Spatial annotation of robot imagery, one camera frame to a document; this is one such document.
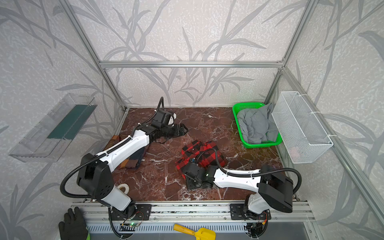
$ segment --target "metal extrusion bar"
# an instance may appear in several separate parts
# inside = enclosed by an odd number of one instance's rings
[[[295,33],[293,34],[293,37],[291,39],[291,42],[288,45],[287,51],[284,54],[282,67],[285,67],[287,65],[289,59],[291,58],[291,56],[293,54],[293,50],[295,49],[297,43],[299,42],[299,40],[300,40],[300,38],[304,32],[305,27],[307,26],[308,22],[311,19],[311,16],[312,16],[313,11],[317,5],[317,2],[319,2],[319,0],[308,0],[307,5],[305,6],[305,9],[304,9],[303,15],[301,16],[299,24],[297,25]],[[278,73],[275,76],[275,79],[271,85],[271,88],[269,89],[268,95],[265,98],[265,101],[264,101],[265,104],[267,104],[271,101],[273,93],[275,92],[275,89],[279,84],[280,76],[281,76],[281,72],[278,71]]]
[[[254,220],[231,220],[230,204],[244,204],[244,201],[166,201],[141,203],[152,204],[148,222],[255,222]],[[73,203],[72,208],[75,207],[81,209],[87,223],[103,223],[108,221],[108,209],[102,204]],[[315,221],[307,202],[294,202],[292,213],[283,213],[271,209],[271,215],[272,219],[270,221],[273,222]]]
[[[121,116],[121,118],[120,118],[120,120],[119,120],[119,123],[118,123],[117,126],[116,126],[114,135],[119,135],[119,133],[120,133],[120,131],[121,131],[121,128],[122,128],[122,125],[124,124],[124,120],[127,118],[128,110],[129,110],[129,108],[127,108],[127,109],[125,110],[125,112],[123,113],[123,115]]]
[[[280,68],[279,61],[100,61],[102,68]]]
[[[76,17],[76,14],[74,13],[70,3],[68,0],[58,0],[60,7],[63,10],[63,13],[67,16],[68,21],[73,26],[75,32],[77,33],[78,37],[80,38],[81,42],[83,43],[85,49],[87,50],[88,54],[90,55],[93,63],[95,64],[96,68],[99,70],[100,75],[103,77],[104,81],[106,82],[108,88],[111,90],[113,96],[117,99],[118,103],[120,104],[121,108],[125,111],[126,106],[124,104],[124,101],[121,99],[119,93],[117,92],[115,86],[113,85],[111,79],[105,72],[105,70],[99,65],[99,59],[97,57],[97,54],[95,50],[93,49],[90,40],[88,39],[87,35],[85,34],[84,29],[82,28],[79,20]]]
[[[292,72],[287,68],[284,67],[282,70],[283,76],[286,78],[290,86],[295,90],[298,91],[300,94],[306,94],[303,87],[298,83],[295,76],[292,74]],[[303,98],[308,103],[310,108],[314,112],[318,112],[319,109],[313,104],[312,100],[307,96],[304,95]],[[328,124],[326,119],[322,114],[317,114],[317,117],[324,127],[324,129],[328,132],[330,135],[336,135],[336,133],[333,131],[332,127]],[[379,220],[382,226],[384,226],[384,200],[378,193],[378,191],[373,187],[370,180],[367,178],[367,176],[364,174],[364,172],[361,170],[361,168],[356,163],[355,159],[351,156],[347,148],[344,146],[342,141],[339,137],[331,136],[333,141],[333,152],[336,154],[337,158],[339,159],[341,165],[344,167],[345,171],[348,173],[349,177],[352,179],[353,183],[356,185],[356,187],[359,189],[362,197],[367,202],[368,206],[371,207],[373,213]]]

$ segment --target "black cable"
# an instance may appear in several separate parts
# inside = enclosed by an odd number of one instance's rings
[[[244,226],[244,228],[246,229],[258,229],[260,227],[264,227],[263,230],[261,231],[261,233],[259,235],[256,234],[256,238],[259,238],[261,235],[263,235],[266,231],[266,228],[268,227],[268,219],[266,219],[265,221],[265,224],[264,225],[261,225],[261,226],[258,226],[258,227],[249,227],[249,226]]]
[[[122,237],[122,234],[119,234],[119,233],[116,231],[115,227],[113,226],[113,223],[112,223],[112,217],[111,217],[111,208],[110,208],[110,207],[108,208],[108,219],[109,219],[109,224],[110,224],[110,226],[111,226],[112,232],[113,232],[116,236],[118,236],[120,239],[128,239],[128,238],[123,238],[123,237]]]
[[[161,97],[160,98],[160,101],[159,101],[159,104],[157,105],[157,108],[156,110],[159,110],[160,109],[160,105],[162,105],[162,109],[164,110],[164,97]],[[150,117],[147,121],[145,121],[144,123],[147,123],[148,121],[152,120],[153,117],[156,115],[157,112],[155,112],[152,117]],[[132,139],[132,136],[134,135],[135,133],[135,130],[137,127],[139,127],[140,125],[137,125],[133,130],[132,130],[132,133],[131,133],[131,137],[127,138],[126,140],[124,140],[122,143],[114,146],[113,148],[111,148],[110,150],[107,151],[107,154],[119,149],[120,147],[122,147],[124,144],[126,144],[127,142],[129,142],[131,139]],[[60,184],[60,192],[61,194],[63,194],[64,196],[66,197],[71,197],[71,198],[93,198],[93,196],[91,195],[88,195],[88,194],[72,194],[72,193],[69,193],[65,190],[65,184],[67,183],[67,181],[75,174],[77,173],[80,169],[82,169],[83,167],[91,164],[91,163],[94,163],[96,162],[97,160],[99,160],[100,158],[102,157],[105,157],[107,156],[107,154],[103,153],[101,155],[98,155],[96,157],[93,157],[92,159],[90,159],[88,162],[84,163],[83,165],[80,165],[78,166],[77,168],[73,169],[70,173],[68,173],[67,176],[64,177],[63,181],[61,182]]]
[[[215,151],[215,160],[216,160],[217,166],[220,168],[220,170],[223,173],[225,173],[228,176],[232,176],[232,177],[261,177],[261,176],[264,176],[264,175],[268,175],[268,174],[272,174],[272,173],[277,173],[277,172],[293,172],[293,173],[295,173],[297,175],[297,184],[296,184],[296,186],[293,189],[293,194],[295,194],[297,192],[297,190],[299,190],[299,188],[301,186],[301,174],[296,169],[290,168],[290,167],[284,167],[284,168],[281,168],[281,169],[270,170],[270,171],[266,171],[266,172],[259,172],[259,173],[254,173],[254,174],[236,174],[236,173],[228,172],[228,171],[226,171],[220,165],[220,162],[218,161],[218,157],[217,157],[217,151],[214,148],[210,148],[210,149],[207,149],[207,150],[203,151],[195,162],[197,162],[199,160],[199,158],[203,155],[203,153],[205,153],[205,152],[207,152],[209,150]]]
[[[265,222],[263,231],[260,233],[260,235],[257,235],[257,238],[260,237],[261,235],[263,235],[263,234],[265,233],[267,227],[268,227],[268,219],[267,219],[266,222]]]

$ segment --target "yellow toy shovel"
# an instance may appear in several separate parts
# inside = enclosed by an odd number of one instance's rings
[[[197,232],[194,232],[186,227],[180,226],[179,224],[173,225],[173,230],[193,235],[196,237],[196,240],[215,240],[216,233],[212,230],[206,228],[200,228]]]

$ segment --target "green plastic basket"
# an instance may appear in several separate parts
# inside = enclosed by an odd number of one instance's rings
[[[270,147],[270,146],[279,145],[283,141],[283,139],[280,136],[280,133],[277,135],[276,142],[264,141],[260,144],[249,144],[246,141],[244,141],[243,134],[241,133],[241,130],[240,130],[239,121],[237,120],[237,113],[240,112],[240,110],[243,110],[245,108],[260,108],[264,105],[265,105],[264,103],[237,103],[232,107],[232,111],[236,120],[237,129],[239,130],[240,139],[243,142],[243,145],[245,148]]]

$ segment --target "gray metal panel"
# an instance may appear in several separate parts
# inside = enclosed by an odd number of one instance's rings
[[[310,21],[310,18],[317,5],[317,2],[319,2],[319,0],[308,0],[307,5],[305,6],[305,9],[304,9],[303,15],[301,16],[300,22],[297,25],[297,28],[295,30],[295,33],[293,34],[291,42],[288,45],[287,51],[284,54],[282,67],[285,67],[289,59],[291,58],[291,55],[293,54],[293,50],[295,49],[297,43],[299,42],[305,27]],[[271,85],[271,88],[269,89],[268,95],[265,98],[265,101],[264,101],[265,104],[271,101],[272,95],[275,92],[277,85],[279,84],[280,76],[281,76],[281,73],[279,71],[275,76],[275,79]]]
[[[287,67],[284,67],[281,72],[283,73],[283,76],[286,78],[293,90],[298,91],[300,94],[306,94],[303,87],[298,83],[295,76]],[[313,104],[312,100],[308,97],[308,95],[304,95],[303,98],[314,112],[319,111],[319,109]],[[321,113],[317,113],[317,117],[324,129],[328,132],[328,134],[336,135],[332,127],[328,124],[328,122],[325,120]],[[378,191],[373,187],[368,177],[358,166],[355,159],[352,157],[347,148],[341,142],[341,139],[339,137],[331,138],[333,141],[332,150],[336,154],[341,165],[344,167],[345,171],[348,173],[353,183],[359,189],[362,197],[367,202],[368,206],[371,207],[373,213],[375,214],[381,225],[384,226],[383,198],[380,196]]]
[[[112,231],[111,233],[93,233],[91,232],[92,240],[118,240]],[[196,240],[195,236],[184,233],[141,233],[133,234],[129,240]],[[251,240],[245,233],[230,233],[216,232],[217,240]],[[309,240],[304,223],[302,222],[270,222],[268,228],[260,237],[260,240],[265,239],[283,239],[283,240]]]
[[[102,68],[280,68],[281,61],[100,61]]]
[[[81,42],[83,43],[85,49],[87,50],[88,54],[90,55],[93,63],[96,65],[97,69],[100,72],[100,75],[104,78],[104,81],[106,82],[108,88],[111,90],[113,96],[115,96],[116,100],[120,104],[121,108],[123,110],[126,109],[126,106],[124,104],[124,101],[121,99],[119,93],[116,91],[115,86],[113,85],[112,81],[110,80],[109,76],[105,72],[104,69],[101,68],[99,65],[99,58],[93,49],[90,40],[88,39],[87,35],[85,34],[85,31],[83,30],[82,26],[80,25],[79,20],[76,17],[76,14],[74,13],[70,3],[68,0],[58,0],[60,7],[63,10],[63,13],[66,15],[68,21],[73,26],[75,32],[79,36]]]

